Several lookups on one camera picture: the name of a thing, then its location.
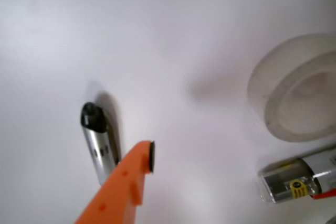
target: roll of tape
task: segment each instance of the roll of tape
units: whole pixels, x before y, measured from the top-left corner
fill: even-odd
[[[336,35],[300,36],[254,69],[248,100],[275,137],[303,142],[336,132]]]

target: black cap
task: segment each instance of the black cap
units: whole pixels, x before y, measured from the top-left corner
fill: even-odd
[[[107,130],[103,109],[92,102],[84,104],[80,116],[80,123],[83,127],[99,133],[104,133]]]

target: vape pen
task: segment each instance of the vape pen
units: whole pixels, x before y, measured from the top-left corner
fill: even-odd
[[[110,137],[113,135],[110,132],[113,129],[110,129],[111,125],[103,109],[92,102],[83,106],[80,122],[99,183],[102,185],[118,164],[120,157],[120,155],[117,155],[117,157],[114,155],[117,148],[115,148],[115,139]]]

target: orange plastic object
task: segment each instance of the orange plastic object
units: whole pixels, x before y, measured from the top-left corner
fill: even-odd
[[[138,143],[112,172],[76,224],[134,224],[142,204],[145,174],[150,169],[151,142]]]

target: black tip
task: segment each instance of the black tip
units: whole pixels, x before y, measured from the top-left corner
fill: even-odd
[[[149,149],[149,170],[154,172],[154,162],[155,162],[155,143],[152,142]]]
[[[92,102],[84,104],[80,116],[80,123],[83,127],[90,130],[104,133],[107,130],[107,124],[102,108]]]

